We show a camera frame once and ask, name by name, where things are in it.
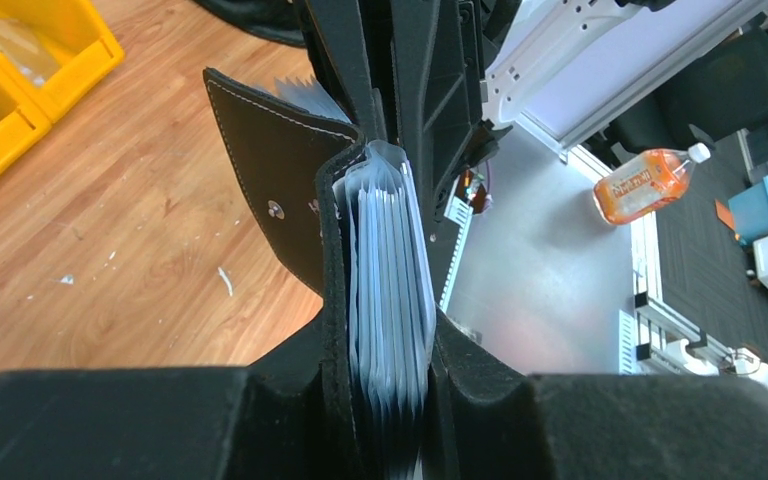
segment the wooden floor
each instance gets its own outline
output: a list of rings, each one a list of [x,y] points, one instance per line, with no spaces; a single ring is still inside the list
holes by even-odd
[[[201,72],[271,87],[307,58],[188,0],[94,3],[125,62],[0,178],[0,371],[250,363],[321,301],[258,230]]]

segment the blue container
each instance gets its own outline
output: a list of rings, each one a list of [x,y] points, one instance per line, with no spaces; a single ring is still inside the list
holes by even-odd
[[[749,190],[729,200],[734,216],[734,232],[741,242],[750,244],[768,235],[768,176]]]

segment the black cloth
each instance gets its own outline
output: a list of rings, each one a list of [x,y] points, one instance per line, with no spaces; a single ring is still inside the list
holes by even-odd
[[[208,12],[256,37],[304,48],[293,5],[286,0],[193,0]]]

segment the metal plate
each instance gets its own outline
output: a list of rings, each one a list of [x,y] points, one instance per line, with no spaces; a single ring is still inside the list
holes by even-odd
[[[596,209],[602,172],[581,155],[562,163],[519,126],[490,162],[494,206],[473,218],[448,315],[521,373],[617,373],[631,232]]]

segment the orange juice bottle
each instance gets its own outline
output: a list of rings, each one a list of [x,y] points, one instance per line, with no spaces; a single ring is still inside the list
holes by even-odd
[[[711,151],[704,143],[686,152],[647,150],[596,184],[596,206],[612,225],[631,223],[681,198],[690,186],[693,167],[709,158]]]

